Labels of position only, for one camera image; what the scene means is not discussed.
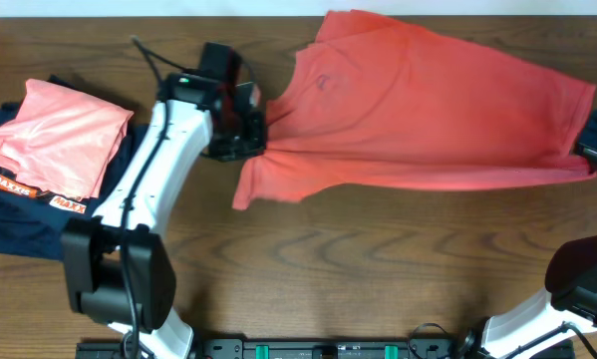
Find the red t-shirt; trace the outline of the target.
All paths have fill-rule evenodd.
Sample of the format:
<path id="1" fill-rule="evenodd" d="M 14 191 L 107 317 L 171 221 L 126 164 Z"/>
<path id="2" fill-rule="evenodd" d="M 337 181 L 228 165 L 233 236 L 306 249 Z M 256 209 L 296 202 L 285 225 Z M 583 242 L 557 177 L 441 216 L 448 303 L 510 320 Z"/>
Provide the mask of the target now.
<path id="1" fill-rule="evenodd" d="M 592 178 L 572 154 L 592 84 L 421 26 L 328 13 L 266 108 L 233 207 L 340 184 L 462 191 Z"/>

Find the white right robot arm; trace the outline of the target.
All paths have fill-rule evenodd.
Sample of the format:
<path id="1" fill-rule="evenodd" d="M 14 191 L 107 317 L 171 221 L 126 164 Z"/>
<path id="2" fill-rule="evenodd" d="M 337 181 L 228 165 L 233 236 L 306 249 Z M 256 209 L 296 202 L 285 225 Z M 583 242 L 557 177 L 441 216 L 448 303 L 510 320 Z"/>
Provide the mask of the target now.
<path id="1" fill-rule="evenodd" d="M 564 358 L 575 336 L 592 357 L 586 336 L 597 332 L 597 235 L 560 246 L 544 287 L 510 311 L 488 318 L 466 358 Z"/>

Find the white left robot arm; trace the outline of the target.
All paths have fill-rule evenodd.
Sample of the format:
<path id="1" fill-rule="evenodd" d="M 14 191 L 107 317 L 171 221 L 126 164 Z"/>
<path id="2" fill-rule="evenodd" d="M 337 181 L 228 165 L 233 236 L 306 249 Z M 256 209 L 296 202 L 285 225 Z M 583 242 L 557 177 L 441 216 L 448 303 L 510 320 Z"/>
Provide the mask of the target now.
<path id="1" fill-rule="evenodd" d="M 264 147 L 257 85 L 172 74 L 113 192 L 61 237 L 71 309 L 122 334 L 85 342 L 78 358 L 191 358 L 194 331 L 173 307 L 176 278 L 163 245 L 169 217 L 201 156 L 234 161 Z"/>

